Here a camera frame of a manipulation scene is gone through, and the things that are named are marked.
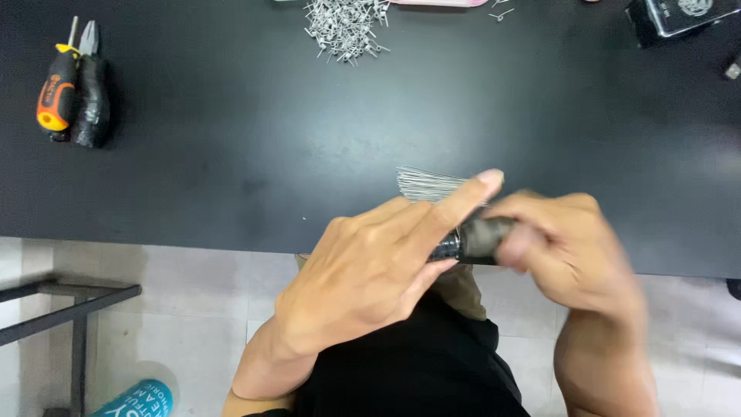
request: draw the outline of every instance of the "black table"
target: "black table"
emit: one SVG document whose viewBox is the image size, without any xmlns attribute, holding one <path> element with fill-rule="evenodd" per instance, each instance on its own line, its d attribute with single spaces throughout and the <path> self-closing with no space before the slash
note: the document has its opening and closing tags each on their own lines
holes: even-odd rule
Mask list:
<svg viewBox="0 0 741 417">
<path fill-rule="evenodd" d="M 497 167 L 503 194 L 593 194 L 638 272 L 741 277 L 740 20 L 639 50 L 625 0 L 509 4 L 393 7 L 391 52 L 352 68 L 315 59 L 300 2 L 3 1 L 0 235 L 308 252 L 395 166 Z M 111 62 L 104 150 L 34 119 L 73 14 Z"/>
</svg>

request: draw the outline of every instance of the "screwdriver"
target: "screwdriver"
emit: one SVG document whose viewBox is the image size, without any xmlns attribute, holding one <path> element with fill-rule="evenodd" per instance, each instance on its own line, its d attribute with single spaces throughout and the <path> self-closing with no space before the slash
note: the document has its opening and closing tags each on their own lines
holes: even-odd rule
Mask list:
<svg viewBox="0 0 741 417">
<path fill-rule="evenodd" d="M 70 126 L 75 102 L 77 81 L 77 59 L 79 51 L 74 48 L 77 34 L 77 16 L 72 19 L 72 30 L 67 44 L 56 44 L 56 58 L 49 67 L 49 75 L 39 94 L 36 120 L 53 141 L 66 142 L 69 137 L 64 131 Z"/>
<path fill-rule="evenodd" d="M 103 144 L 110 118 L 110 103 L 105 90 L 105 60 L 98 55 L 98 40 L 98 24 L 91 20 L 80 37 L 79 91 L 82 103 L 72 126 L 72 141 L 86 148 Z"/>
</svg>

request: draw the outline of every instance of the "tiled floor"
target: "tiled floor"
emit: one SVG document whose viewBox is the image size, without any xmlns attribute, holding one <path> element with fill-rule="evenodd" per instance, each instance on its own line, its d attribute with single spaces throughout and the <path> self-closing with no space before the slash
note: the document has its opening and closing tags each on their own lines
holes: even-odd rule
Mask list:
<svg viewBox="0 0 741 417">
<path fill-rule="evenodd" d="M 175 416 L 216 416 L 244 342 L 273 313 L 296 274 L 292 255 L 59 243 L 58 269 L 141 283 L 144 294 L 99 314 L 88 402 L 98 407 L 144 377 L 174 388 Z M 565 416 L 552 360 L 566 309 L 527 276 L 475 268 L 533 416 Z M 651 305 L 648 352 L 666 416 L 741 416 L 741 301 L 721 280 L 643 276 Z"/>
</svg>

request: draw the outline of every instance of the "fingernail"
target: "fingernail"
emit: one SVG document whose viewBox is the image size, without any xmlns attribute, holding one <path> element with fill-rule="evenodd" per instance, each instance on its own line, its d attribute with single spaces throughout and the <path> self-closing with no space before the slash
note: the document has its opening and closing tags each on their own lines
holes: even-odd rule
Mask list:
<svg viewBox="0 0 741 417">
<path fill-rule="evenodd" d="M 478 178 L 482 183 L 488 185 L 489 192 L 491 192 L 502 186 L 502 183 L 505 180 L 505 173 L 498 169 L 490 169 L 476 175 L 476 178 Z"/>
</svg>

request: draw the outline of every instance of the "person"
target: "person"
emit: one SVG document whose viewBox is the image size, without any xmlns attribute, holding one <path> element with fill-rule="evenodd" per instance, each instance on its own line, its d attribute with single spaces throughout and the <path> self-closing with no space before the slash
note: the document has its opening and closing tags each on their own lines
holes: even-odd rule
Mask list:
<svg viewBox="0 0 741 417">
<path fill-rule="evenodd" d="M 456 264 L 428 255 L 502 179 L 332 220 L 245 347 L 222 417 L 527 416 L 496 325 L 428 291 Z M 554 353 L 569 415 L 658 416 L 646 302 L 595 199 L 518 193 L 481 215 L 517 220 L 497 259 L 570 309 Z"/>
</svg>

